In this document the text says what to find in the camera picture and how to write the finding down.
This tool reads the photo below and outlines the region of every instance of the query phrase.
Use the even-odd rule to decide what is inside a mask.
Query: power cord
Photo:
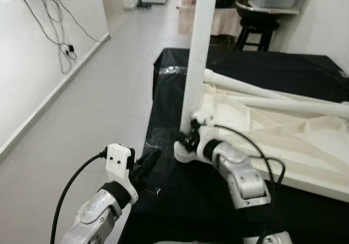
[[[52,223],[52,230],[51,230],[51,240],[50,240],[50,244],[55,244],[55,238],[56,238],[56,229],[57,229],[57,223],[58,223],[58,217],[59,217],[59,213],[61,211],[61,207],[63,204],[63,200],[65,198],[65,195],[67,194],[71,184],[73,184],[74,180],[76,179],[76,177],[80,174],[80,172],[87,167],[91,162],[93,162],[94,160],[98,159],[98,158],[106,158],[107,156],[107,148],[105,148],[102,152],[100,152],[98,155],[94,156],[93,158],[89,159],[88,161],[86,161],[84,163],[84,165],[82,165],[76,173],[74,173],[74,175],[71,177],[71,179],[69,180],[69,182],[67,183],[67,185],[65,186],[61,197],[59,198],[57,207],[56,207],[56,212],[55,212],[55,216],[53,218],[53,223]]]
[[[48,10],[48,7],[47,7],[47,3],[46,3],[46,0],[41,0],[43,5],[44,5],[44,8],[45,8],[45,11],[46,11],[46,14],[48,15],[49,17],[49,21],[50,21],[50,24],[51,24],[51,27],[55,33],[55,36],[56,36],[56,39],[57,40],[53,40],[51,37],[49,37],[48,33],[45,31],[43,25],[41,24],[40,20],[38,19],[38,17],[36,16],[36,14],[34,13],[32,7],[29,5],[29,3],[27,2],[27,0],[23,0],[26,4],[26,6],[28,7],[29,11],[31,12],[31,14],[33,15],[33,17],[35,18],[35,20],[37,21],[38,25],[40,26],[41,28],[41,31],[44,33],[45,37],[53,44],[55,44],[56,46],[58,46],[58,58],[59,58],[59,63],[60,63],[60,68],[61,68],[61,72],[63,74],[67,74],[71,71],[73,65],[72,65],[72,62],[71,60],[75,61],[77,59],[77,56],[74,52],[74,47],[70,44],[67,44],[65,43],[65,33],[64,33],[64,27],[63,27],[63,24],[62,24],[62,10],[60,9],[59,5],[57,5],[57,8],[58,8],[58,13],[59,13],[59,19],[56,20],[54,19],[49,10]],[[56,21],[56,22],[60,22],[61,23],[61,29],[62,29],[62,43],[59,41],[59,36],[58,36],[58,32],[57,32],[57,28],[54,26],[53,24],[53,21]],[[62,46],[67,46],[68,47],[68,50],[63,50]],[[61,58],[61,55],[63,55],[67,62],[69,63],[69,69],[67,71],[64,71],[63,69],[63,61],[62,61],[62,58]]]
[[[73,18],[73,20],[75,21],[75,23],[85,32],[85,34],[90,37],[92,40],[96,41],[97,43],[103,43],[103,41],[99,41],[96,40],[95,38],[93,38],[90,34],[87,33],[87,31],[78,23],[78,21],[76,20],[76,18],[74,17],[74,15],[65,7],[65,5],[62,3],[61,0],[58,0],[59,3],[61,4],[61,6],[65,9],[65,11],[67,11],[69,13],[69,15]]]
[[[273,176],[273,173],[272,173],[272,169],[270,167],[270,164],[269,162],[267,161],[267,158],[266,156],[264,155],[264,153],[262,152],[262,150],[247,136],[245,136],[244,134],[242,134],[241,132],[235,130],[235,129],[232,129],[232,128],[228,128],[228,127],[225,127],[225,126],[221,126],[221,125],[214,125],[214,127],[216,128],[222,128],[222,129],[225,129],[225,130],[229,130],[231,132],[234,132],[236,134],[238,134],[239,136],[243,137],[245,140],[247,140],[251,145],[253,145],[253,147],[259,152],[259,154],[261,155],[260,157],[258,158],[262,158],[267,166],[267,169],[268,169],[268,172],[269,172],[269,179],[272,183],[275,183],[274,181],[274,176]]]

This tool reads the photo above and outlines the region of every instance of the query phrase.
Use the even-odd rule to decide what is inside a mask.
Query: black cable
[[[279,192],[279,188],[281,186],[281,183],[282,183],[282,180],[284,179],[284,176],[285,176],[285,172],[286,172],[286,166],[285,164],[277,159],[277,158],[272,158],[272,157],[266,157],[264,155],[264,153],[261,151],[261,149],[250,139],[248,138],[247,136],[245,136],[244,134],[242,134],[241,132],[237,131],[237,130],[234,130],[232,128],[229,128],[229,127],[225,127],[225,126],[221,126],[221,125],[214,125],[214,127],[218,127],[218,128],[222,128],[222,129],[226,129],[226,130],[229,130],[229,131],[232,131],[238,135],[240,135],[241,137],[243,137],[245,140],[247,140],[249,143],[251,143],[251,145],[253,145],[253,147],[255,149],[257,149],[257,151],[260,153],[260,157],[256,157],[256,158],[262,158],[264,160],[264,162],[266,163],[266,166],[268,168],[268,171],[269,171],[269,177],[270,177],[270,180],[272,182],[272,185],[273,185],[273,194],[272,194],[272,197],[271,197],[271,200],[270,200],[270,206],[271,207],[274,207],[276,204],[276,201],[278,199],[277,195],[278,195],[278,192]],[[270,164],[269,164],[269,160],[273,160],[273,161],[276,161],[278,163],[281,164],[282,166],[282,170],[281,170],[281,174],[279,176],[279,179],[276,183],[276,186],[274,185],[274,177],[273,177],[273,173],[272,173],[272,169],[270,167]],[[269,226],[266,226],[262,232],[262,234],[260,235],[260,237],[258,238],[257,240],[257,243],[256,244],[262,244],[262,242],[264,241],[265,237],[268,235],[268,232],[269,232]]]
[[[62,9],[61,9],[61,7],[59,6],[59,4],[56,2],[56,1],[54,1],[53,0],[53,2],[56,4],[56,6],[57,6],[57,11],[58,11],[58,16],[59,16],[59,18],[58,19],[54,19],[52,16],[51,16],[51,14],[50,14],[50,12],[49,12],[49,9],[48,9],[48,7],[47,7],[47,1],[46,0],[44,0],[44,6],[45,6],[45,9],[46,9],[46,12],[47,12],[47,15],[49,16],[49,18],[52,20],[52,21],[54,21],[54,22],[61,22],[62,21]]]
[[[61,211],[61,207],[62,207],[62,203],[63,200],[65,198],[65,195],[68,192],[68,189],[70,188],[71,184],[73,184],[74,180],[76,179],[76,177],[80,174],[80,172],[87,167],[92,161],[98,159],[98,158],[105,158],[106,157],[106,152],[107,150],[104,149],[102,152],[100,152],[98,155],[94,156],[93,158],[89,159],[88,161],[86,161],[84,163],[84,165],[82,165],[76,173],[74,173],[74,175],[71,177],[71,179],[69,180],[68,184],[65,186],[61,197],[59,198],[57,207],[56,207],[56,212],[55,212],[55,216],[53,218],[53,223],[52,223],[52,230],[51,230],[51,240],[50,240],[50,244],[55,244],[55,238],[56,238],[56,229],[57,229],[57,222],[58,222],[58,216],[59,216],[59,212]]]
[[[33,9],[32,9],[31,6],[29,5],[29,3],[28,3],[26,0],[23,0],[23,1],[24,1],[25,4],[27,5],[29,11],[32,13],[32,15],[34,16],[34,18],[35,18],[35,20],[37,21],[37,23],[39,24],[39,26],[40,26],[42,32],[45,34],[46,38],[47,38],[50,42],[54,43],[55,45],[59,45],[59,43],[55,42],[54,40],[52,40],[52,39],[49,37],[49,35],[47,35],[46,31],[44,30],[44,27],[43,27],[42,24],[40,23],[39,19],[38,19],[37,16],[35,15]]]
[[[51,27],[52,27],[52,29],[53,29],[55,35],[56,35],[57,41],[60,43],[60,44],[58,45],[58,48],[59,48],[58,50],[62,53],[62,55],[67,59],[67,61],[68,61],[68,63],[69,63],[69,69],[68,69],[67,71],[64,71],[64,70],[63,70],[63,62],[62,62],[61,54],[58,53],[59,62],[60,62],[60,66],[61,66],[61,72],[62,72],[63,75],[65,75],[65,74],[67,74],[67,73],[69,73],[69,72],[71,71],[71,69],[73,68],[73,65],[72,65],[72,63],[71,63],[71,61],[70,61],[71,57],[69,56],[69,52],[62,50],[62,45],[67,46],[68,49],[70,48],[70,45],[68,45],[67,43],[64,42],[64,40],[65,40],[65,35],[64,35],[64,27],[63,27],[63,24],[62,24],[62,17],[59,15],[59,16],[60,16],[60,22],[61,22],[61,28],[62,28],[62,35],[63,35],[63,36],[62,36],[62,42],[60,42],[60,40],[59,40],[59,35],[58,35],[58,31],[57,31],[57,29],[56,29],[56,26],[53,24],[53,21],[54,21],[54,20],[53,20],[53,19],[51,18],[51,16],[50,16],[50,12],[49,12],[49,9],[47,8],[46,0],[41,0],[41,1],[42,1],[43,5],[44,5],[45,11],[46,11],[46,15],[49,17],[49,21],[50,21]]]
[[[272,173],[272,169],[270,167],[270,164],[269,162],[267,161],[267,158],[266,156],[264,155],[264,153],[261,151],[261,149],[247,136],[245,136],[244,134],[242,134],[241,132],[235,130],[235,129],[232,129],[232,128],[229,128],[229,127],[225,127],[225,126],[221,126],[221,125],[214,125],[214,127],[217,127],[217,128],[222,128],[222,129],[226,129],[226,130],[229,130],[229,131],[232,131],[236,134],[238,134],[239,136],[243,137],[245,140],[247,140],[251,145],[253,145],[253,147],[259,152],[259,154],[261,155],[260,158],[262,158],[268,168],[268,171],[269,171],[269,178],[270,178],[270,181],[272,182],[272,184],[275,183],[274,181],[274,176],[273,176],[273,173]]]
[[[85,34],[90,37],[91,39],[93,39],[94,41],[96,41],[97,43],[102,43],[102,41],[96,40],[95,38],[93,38],[91,35],[89,35],[87,33],[87,31],[78,23],[78,21],[75,19],[74,15],[64,6],[64,4],[62,3],[61,0],[58,0],[60,2],[60,4],[62,5],[62,7],[65,9],[65,11],[67,11],[69,13],[69,15],[73,18],[73,20],[75,21],[75,23],[85,32]]]
[[[69,52],[69,53],[67,54],[67,56],[68,56],[71,60],[74,60],[74,61],[77,60],[77,56],[76,56],[75,52]]]
[[[56,22],[59,22],[60,26],[61,26],[61,30],[62,30],[62,36],[63,36],[63,42],[65,42],[65,30],[64,30],[64,26],[63,26],[63,12],[62,12],[62,8],[59,5],[58,0],[52,0],[56,6],[57,6],[57,11],[58,11],[58,15],[59,15],[59,20]]]

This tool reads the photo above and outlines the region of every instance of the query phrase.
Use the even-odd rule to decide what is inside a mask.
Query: white floor
[[[140,156],[152,106],[152,64],[164,47],[190,45],[188,36],[177,34],[177,1],[133,11],[0,165],[0,243],[49,243],[65,184],[106,145],[124,143]],[[103,160],[77,178],[61,210],[56,243],[106,180]],[[108,243],[116,243],[125,215]]]
[[[109,35],[113,37],[117,34],[120,26],[131,16],[132,13],[132,11],[123,11],[122,13],[107,16]]]

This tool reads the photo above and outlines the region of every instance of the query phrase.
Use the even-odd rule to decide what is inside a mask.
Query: stool
[[[275,20],[241,19],[240,25],[243,28],[236,42],[236,50],[239,51],[242,51],[245,45],[258,46],[258,51],[268,51],[273,32],[279,28],[279,23]],[[259,44],[246,42],[250,33],[262,35]]]

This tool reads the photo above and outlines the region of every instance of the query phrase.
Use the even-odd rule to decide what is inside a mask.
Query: black cloth
[[[225,181],[211,165],[182,164],[173,156],[188,56],[189,50],[165,49],[154,64],[154,75],[159,74],[144,152],[154,146],[163,150],[147,178],[162,192],[159,199],[141,193],[119,243],[242,243],[244,235],[261,228],[258,222],[244,224],[257,213],[233,208]],[[347,100],[349,94],[348,79],[326,56],[213,51],[207,67],[271,90],[336,102]],[[270,216],[273,226],[287,230],[295,244],[349,243],[348,203],[282,186],[279,206]]]

